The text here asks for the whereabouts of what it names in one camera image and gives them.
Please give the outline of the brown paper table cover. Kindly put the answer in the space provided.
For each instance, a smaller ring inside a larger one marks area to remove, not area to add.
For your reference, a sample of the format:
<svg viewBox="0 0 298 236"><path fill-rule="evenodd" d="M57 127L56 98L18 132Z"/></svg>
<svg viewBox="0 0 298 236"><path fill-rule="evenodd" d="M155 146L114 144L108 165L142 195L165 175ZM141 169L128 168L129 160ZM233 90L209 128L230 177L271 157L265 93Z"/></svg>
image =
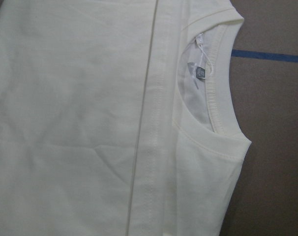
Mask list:
<svg viewBox="0 0 298 236"><path fill-rule="evenodd" d="M251 142L218 236L298 236L298 0L230 0L229 86Z"/></svg>

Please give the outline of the cream long-sleeve cat shirt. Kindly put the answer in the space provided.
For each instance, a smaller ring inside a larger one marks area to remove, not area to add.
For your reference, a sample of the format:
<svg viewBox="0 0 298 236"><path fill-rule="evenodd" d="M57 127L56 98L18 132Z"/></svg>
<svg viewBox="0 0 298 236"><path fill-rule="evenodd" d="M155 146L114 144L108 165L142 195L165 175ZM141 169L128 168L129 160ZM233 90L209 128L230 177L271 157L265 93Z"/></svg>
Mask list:
<svg viewBox="0 0 298 236"><path fill-rule="evenodd" d="M228 0L5 0L0 236L217 236L251 142Z"/></svg>

